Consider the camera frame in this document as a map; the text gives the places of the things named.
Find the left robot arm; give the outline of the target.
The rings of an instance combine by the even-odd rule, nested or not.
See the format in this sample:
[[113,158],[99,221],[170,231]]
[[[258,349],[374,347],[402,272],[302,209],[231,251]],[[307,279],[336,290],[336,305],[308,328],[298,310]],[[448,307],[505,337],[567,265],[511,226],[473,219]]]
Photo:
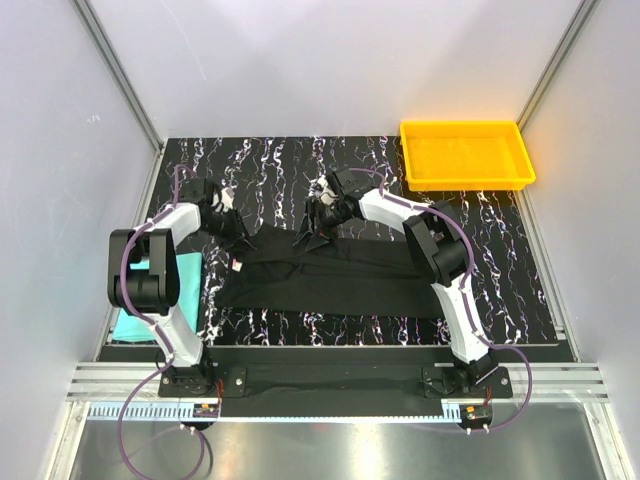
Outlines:
[[136,228],[116,229],[109,237],[109,302],[140,320],[160,346],[165,395],[205,396],[221,385],[211,356],[179,306],[176,247],[198,232],[225,249],[251,246],[231,188],[204,178],[188,181],[156,217]]

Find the black t shirt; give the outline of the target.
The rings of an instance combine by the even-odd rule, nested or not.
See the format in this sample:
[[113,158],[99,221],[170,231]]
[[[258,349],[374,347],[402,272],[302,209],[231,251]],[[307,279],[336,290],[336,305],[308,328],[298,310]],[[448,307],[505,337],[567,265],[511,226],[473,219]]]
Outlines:
[[263,224],[251,250],[232,255],[216,303],[350,316],[444,316],[401,241],[339,238],[311,252],[291,230]]

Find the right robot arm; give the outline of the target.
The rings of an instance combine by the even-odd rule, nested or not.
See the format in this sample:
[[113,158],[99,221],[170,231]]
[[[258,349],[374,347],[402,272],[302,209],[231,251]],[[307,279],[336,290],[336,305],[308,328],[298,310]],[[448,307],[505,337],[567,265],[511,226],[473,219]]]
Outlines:
[[431,206],[358,180],[356,168],[332,171],[312,182],[296,241],[310,251],[329,243],[337,226],[352,220],[384,224],[405,236],[411,260],[435,292],[450,334],[451,387],[476,396],[486,389],[498,363],[482,328],[471,274],[473,249],[446,202]]

